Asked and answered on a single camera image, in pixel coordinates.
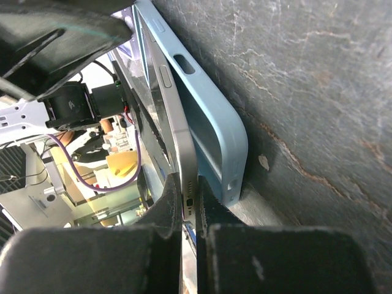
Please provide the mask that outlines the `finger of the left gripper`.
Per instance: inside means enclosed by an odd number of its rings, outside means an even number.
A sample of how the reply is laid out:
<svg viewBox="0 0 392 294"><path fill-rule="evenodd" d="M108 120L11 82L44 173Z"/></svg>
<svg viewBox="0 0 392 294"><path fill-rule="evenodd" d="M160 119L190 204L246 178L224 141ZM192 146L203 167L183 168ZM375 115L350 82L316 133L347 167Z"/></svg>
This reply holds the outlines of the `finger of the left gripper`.
<svg viewBox="0 0 392 294"><path fill-rule="evenodd" d="M1 1L1 95L45 97L128 41L132 1Z"/></svg>

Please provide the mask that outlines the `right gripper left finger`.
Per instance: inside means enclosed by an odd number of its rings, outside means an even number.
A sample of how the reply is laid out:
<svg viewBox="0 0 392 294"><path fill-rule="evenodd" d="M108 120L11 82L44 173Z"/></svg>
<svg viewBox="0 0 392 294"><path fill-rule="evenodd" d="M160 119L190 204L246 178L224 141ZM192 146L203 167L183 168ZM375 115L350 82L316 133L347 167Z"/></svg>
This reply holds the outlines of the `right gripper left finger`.
<svg viewBox="0 0 392 294"><path fill-rule="evenodd" d="M136 221L135 225L151 227L165 239L181 238L182 199L179 173L169 174L161 197Z"/></svg>

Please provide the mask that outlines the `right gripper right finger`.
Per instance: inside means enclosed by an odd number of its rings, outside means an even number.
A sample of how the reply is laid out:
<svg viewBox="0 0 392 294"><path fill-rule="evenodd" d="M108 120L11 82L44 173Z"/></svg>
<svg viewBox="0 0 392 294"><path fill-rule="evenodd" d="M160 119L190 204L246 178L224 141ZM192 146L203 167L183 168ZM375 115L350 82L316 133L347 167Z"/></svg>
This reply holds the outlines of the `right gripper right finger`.
<svg viewBox="0 0 392 294"><path fill-rule="evenodd" d="M205 238L209 227L213 224L244 224L214 196L212 188L204 176L198 177L195 212L197 239Z"/></svg>

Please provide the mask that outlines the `light blue phone case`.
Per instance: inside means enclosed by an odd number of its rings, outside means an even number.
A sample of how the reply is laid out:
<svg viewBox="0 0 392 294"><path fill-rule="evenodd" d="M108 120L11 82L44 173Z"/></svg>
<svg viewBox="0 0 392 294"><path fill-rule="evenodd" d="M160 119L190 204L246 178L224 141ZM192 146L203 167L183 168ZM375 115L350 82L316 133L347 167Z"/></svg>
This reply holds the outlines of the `light blue phone case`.
<svg viewBox="0 0 392 294"><path fill-rule="evenodd" d="M168 60L198 156L199 172L226 206L238 202L248 155L239 114L177 38L151 1L137 1L136 15Z"/></svg>

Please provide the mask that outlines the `black phone with stand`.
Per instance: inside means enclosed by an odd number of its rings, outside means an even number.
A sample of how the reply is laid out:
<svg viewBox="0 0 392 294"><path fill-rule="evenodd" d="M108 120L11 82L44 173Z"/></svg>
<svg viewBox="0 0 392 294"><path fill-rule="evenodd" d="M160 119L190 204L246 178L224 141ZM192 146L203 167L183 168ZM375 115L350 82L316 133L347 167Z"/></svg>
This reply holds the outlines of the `black phone with stand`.
<svg viewBox="0 0 392 294"><path fill-rule="evenodd" d="M169 165L179 173L183 220L195 220L198 189L197 156L170 65L136 6L132 6L143 70L157 111Z"/></svg>

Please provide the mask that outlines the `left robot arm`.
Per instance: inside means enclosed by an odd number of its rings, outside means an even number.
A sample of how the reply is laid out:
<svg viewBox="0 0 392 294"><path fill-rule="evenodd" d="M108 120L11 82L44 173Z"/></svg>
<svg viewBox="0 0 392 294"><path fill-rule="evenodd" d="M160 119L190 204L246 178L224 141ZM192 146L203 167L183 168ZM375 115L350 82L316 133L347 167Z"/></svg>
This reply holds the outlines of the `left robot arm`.
<svg viewBox="0 0 392 294"><path fill-rule="evenodd" d="M130 40L115 13L131 1L2 1L1 143L95 126L122 112L114 89L90 95L73 81L86 66Z"/></svg>

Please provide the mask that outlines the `lavender phone case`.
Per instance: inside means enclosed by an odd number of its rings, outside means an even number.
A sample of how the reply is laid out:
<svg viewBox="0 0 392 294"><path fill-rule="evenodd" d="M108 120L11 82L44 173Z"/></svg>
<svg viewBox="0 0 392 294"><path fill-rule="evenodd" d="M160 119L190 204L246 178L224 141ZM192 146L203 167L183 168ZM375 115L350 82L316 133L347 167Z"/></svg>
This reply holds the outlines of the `lavender phone case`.
<svg viewBox="0 0 392 294"><path fill-rule="evenodd" d="M131 7L127 7L125 9L119 10L113 13L112 16L124 20L132 31L131 38L127 42L120 45L118 49L122 53L124 53L130 60L133 61L139 60L141 58L140 49L139 49L138 37L134 25L134 15Z"/></svg>

